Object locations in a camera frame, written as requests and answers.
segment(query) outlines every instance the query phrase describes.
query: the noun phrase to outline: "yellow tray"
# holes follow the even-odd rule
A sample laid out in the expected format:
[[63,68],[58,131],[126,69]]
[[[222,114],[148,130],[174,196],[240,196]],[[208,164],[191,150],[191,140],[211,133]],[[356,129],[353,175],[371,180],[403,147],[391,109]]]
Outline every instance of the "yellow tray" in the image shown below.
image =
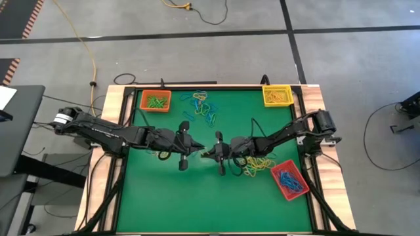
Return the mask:
[[293,96],[289,85],[264,85],[262,96],[266,107],[286,107],[293,104]]

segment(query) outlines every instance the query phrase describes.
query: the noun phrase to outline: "black table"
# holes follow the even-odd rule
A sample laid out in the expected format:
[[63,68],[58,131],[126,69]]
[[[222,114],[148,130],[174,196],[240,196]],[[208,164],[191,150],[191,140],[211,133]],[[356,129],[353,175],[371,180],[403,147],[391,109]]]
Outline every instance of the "black table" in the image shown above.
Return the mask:
[[6,235],[18,206],[20,195],[34,193],[37,184],[28,175],[46,178],[75,187],[83,187],[86,177],[22,155],[45,87],[11,86],[16,93],[4,111],[12,121],[0,123],[0,235]]
[[83,187],[84,176],[22,155],[45,87],[32,85],[10,88],[17,91],[4,109],[13,116],[13,120],[0,123],[0,177],[22,173]]

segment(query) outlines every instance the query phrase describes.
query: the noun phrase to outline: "orange tray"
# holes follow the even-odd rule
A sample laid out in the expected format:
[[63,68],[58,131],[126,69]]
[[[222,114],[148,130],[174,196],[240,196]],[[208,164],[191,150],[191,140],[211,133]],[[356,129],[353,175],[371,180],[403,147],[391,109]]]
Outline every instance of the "orange tray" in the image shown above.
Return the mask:
[[[144,111],[154,111],[154,112],[168,112],[171,107],[171,94],[170,90],[143,90],[142,100],[140,101],[140,109]],[[168,102],[163,105],[163,108],[148,108],[147,107],[147,97],[155,96],[159,99],[167,98]]]

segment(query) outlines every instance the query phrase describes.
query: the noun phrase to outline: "wooden table frame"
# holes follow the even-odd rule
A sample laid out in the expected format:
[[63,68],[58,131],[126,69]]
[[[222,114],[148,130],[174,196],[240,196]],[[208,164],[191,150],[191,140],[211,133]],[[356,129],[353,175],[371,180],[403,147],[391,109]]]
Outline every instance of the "wooden table frame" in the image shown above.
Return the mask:
[[[193,88],[203,90],[218,90],[218,89],[241,89],[241,90],[255,90],[259,89],[262,85],[203,85],[203,84],[181,84],[181,85],[166,85],[166,89],[180,90],[182,88]],[[294,113],[300,116],[302,113],[308,113],[316,111],[318,109],[325,109],[324,101],[319,85],[291,85],[293,88],[293,96],[295,99]],[[135,89],[158,89],[161,85],[111,85],[108,87],[106,99],[104,103],[104,109],[102,111],[102,119],[111,121],[114,123],[125,124],[130,117],[132,106],[135,103]],[[323,152],[335,160],[338,161],[337,152],[334,147],[323,147]],[[91,163],[89,168],[89,175],[91,175],[92,167],[96,164],[98,159],[103,156],[104,152],[102,148],[95,148],[91,157]],[[330,160],[318,157],[315,161],[305,160],[306,164],[310,167],[313,164],[313,171],[310,171],[310,177],[312,181],[320,188],[324,194],[324,199],[328,202],[329,206],[334,210],[336,215],[340,217],[343,223],[354,229],[354,220],[350,209],[350,204],[347,197],[347,192],[343,180],[343,175],[340,168],[332,163]],[[91,176],[92,186],[91,194],[89,197],[89,209],[88,219],[90,219],[96,212],[102,201],[104,200],[107,192],[110,191],[111,183],[115,183],[119,175],[121,166],[125,163],[121,159],[115,160],[111,157],[104,157],[100,163],[97,164],[97,168]],[[86,188],[84,189],[79,214],[75,229],[81,224],[83,216],[85,215],[86,208]],[[312,224],[312,230],[314,229],[334,229],[331,223],[327,220],[326,215],[321,210],[317,200],[315,200],[312,194],[308,194],[307,202],[310,210],[310,220]],[[108,211],[105,216],[102,217],[98,225],[95,227],[95,231],[103,230],[115,230],[117,223],[117,216],[115,212],[119,210],[121,194],[117,194],[112,202],[109,204]]]

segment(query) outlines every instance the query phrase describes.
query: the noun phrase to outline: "pile of rubber bands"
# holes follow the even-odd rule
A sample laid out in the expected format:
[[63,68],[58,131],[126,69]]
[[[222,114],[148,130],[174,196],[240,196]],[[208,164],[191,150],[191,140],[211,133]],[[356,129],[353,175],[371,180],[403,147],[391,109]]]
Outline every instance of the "pile of rubber bands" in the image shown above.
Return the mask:
[[281,171],[279,178],[280,184],[289,189],[290,192],[301,193],[303,191],[303,186],[301,183],[299,183],[299,181],[288,171]]
[[[197,90],[194,93],[181,94],[180,100],[184,101],[190,99],[190,104],[194,106],[194,113],[196,115],[204,116],[205,121],[209,127],[215,126],[217,107],[215,104],[205,102],[209,95],[205,91]],[[190,121],[195,121],[196,118],[190,115],[187,111],[182,112],[182,115]]]
[[287,102],[287,94],[285,92],[280,91],[266,91],[264,92],[265,101],[267,103],[278,103],[278,102]]
[[[269,158],[254,158],[246,157],[247,165],[243,168],[243,173],[250,177],[255,177],[258,171],[265,170],[266,168],[271,168],[276,166],[276,163]],[[240,164],[244,165],[245,160],[241,159]]]
[[168,98],[158,98],[157,96],[147,97],[147,108],[164,108],[168,102]]

